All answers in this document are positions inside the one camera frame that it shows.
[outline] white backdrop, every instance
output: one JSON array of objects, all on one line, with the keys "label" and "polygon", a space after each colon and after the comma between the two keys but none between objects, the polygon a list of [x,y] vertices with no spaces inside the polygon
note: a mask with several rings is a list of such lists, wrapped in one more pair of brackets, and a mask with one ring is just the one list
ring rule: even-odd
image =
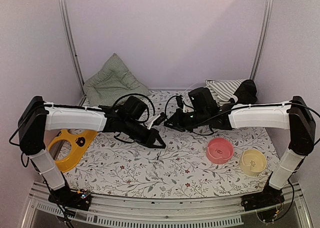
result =
[{"label": "white backdrop", "polygon": [[266,0],[66,0],[84,79],[116,52],[149,88],[247,78]]}]

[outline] hole in yellow object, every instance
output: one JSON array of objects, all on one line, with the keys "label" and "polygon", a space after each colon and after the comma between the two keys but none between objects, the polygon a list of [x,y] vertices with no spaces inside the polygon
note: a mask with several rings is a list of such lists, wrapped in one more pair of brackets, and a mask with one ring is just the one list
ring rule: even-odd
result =
[{"label": "hole in yellow object", "polygon": [[52,145],[50,151],[52,149],[54,149],[54,150],[57,149],[58,148],[57,146],[59,145],[60,142],[63,142],[63,145],[61,147],[60,153],[59,153],[56,160],[62,160],[64,158],[66,158],[70,154],[70,151],[71,151],[71,143],[67,140],[57,141],[56,143],[54,143]]}]

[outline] yellow plastic object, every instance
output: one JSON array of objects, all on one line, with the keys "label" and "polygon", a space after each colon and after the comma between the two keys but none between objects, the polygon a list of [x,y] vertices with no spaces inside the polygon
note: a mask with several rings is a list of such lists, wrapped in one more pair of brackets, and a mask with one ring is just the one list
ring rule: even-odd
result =
[{"label": "yellow plastic object", "polygon": [[65,173],[73,169],[80,162],[97,133],[98,132],[92,130],[86,130],[81,134],[70,134],[66,129],[60,131],[59,135],[50,143],[48,150],[58,141],[66,140],[71,144],[69,155],[62,160],[55,161],[55,164],[61,172]]},{"label": "yellow plastic object", "polygon": [[260,151],[249,149],[243,152],[239,164],[243,173],[257,176],[266,168],[267,159]]}]

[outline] bowl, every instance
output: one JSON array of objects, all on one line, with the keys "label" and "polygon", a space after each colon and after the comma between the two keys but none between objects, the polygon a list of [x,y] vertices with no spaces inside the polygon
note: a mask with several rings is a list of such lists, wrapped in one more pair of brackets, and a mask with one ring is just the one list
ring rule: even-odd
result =
[{"label": "bowl", "polygon": [[249,149],[243,152],[239,164],[243,173],[248,176],[257,176],[266,168],[267,159],[260,151]]},{"label": "bowl", "polygon": [[225,164],[234,155],[233,145],[222,138],[211,140],[206,149],[206,156],[214,164]]}]

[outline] pink bowl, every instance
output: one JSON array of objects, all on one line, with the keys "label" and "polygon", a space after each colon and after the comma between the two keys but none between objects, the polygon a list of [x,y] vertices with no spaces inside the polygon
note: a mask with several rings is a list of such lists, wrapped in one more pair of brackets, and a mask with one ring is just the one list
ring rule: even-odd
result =
[{"label": "pink bowl", "polygon": [[233,145],[222,138],[211,140],[206,149],[206,156],[214,164],[227,163],[234,154]]}]

